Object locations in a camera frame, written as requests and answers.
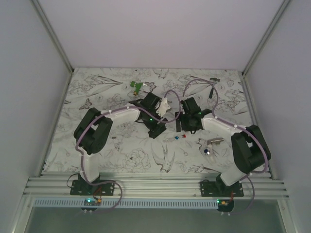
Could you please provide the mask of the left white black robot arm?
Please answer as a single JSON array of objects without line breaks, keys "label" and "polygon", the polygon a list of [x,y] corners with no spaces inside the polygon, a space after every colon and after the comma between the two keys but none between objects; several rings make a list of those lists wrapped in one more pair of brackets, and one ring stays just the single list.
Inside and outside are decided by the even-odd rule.
[{"label": "left white black robot arm", "polygon": [[164,115],[170,108],[166,97],[148,93],[145,98],[133,100],[115,110],[101,112],[96,108],[89,109],[73,134],[75,148],[81,153],[82,190],[88,195],[98,192],[99,182],[96,179],[100,175],[95,154],[104,148],[113,127],[141,120],[149,130],[149,137],[155,139],[166,130],[168,120]]}]

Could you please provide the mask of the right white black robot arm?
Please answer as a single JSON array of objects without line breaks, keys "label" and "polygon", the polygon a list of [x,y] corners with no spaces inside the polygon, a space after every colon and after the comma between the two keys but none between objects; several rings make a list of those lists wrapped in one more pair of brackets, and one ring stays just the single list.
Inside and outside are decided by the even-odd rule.
[{"label": "right white black robot arm", "polygon": [[178,131],[211,131],[231,143],[233,164],[216,177],[218,195],[227,196],[240,180],[256,168],[264,165],[262,172],[267,170],[271,153],[258,126],[244,127],[228,122],[216,116],[213,110],[202,110],[194,98],[182,100],[180,104],[184,112],[176,119]]}]

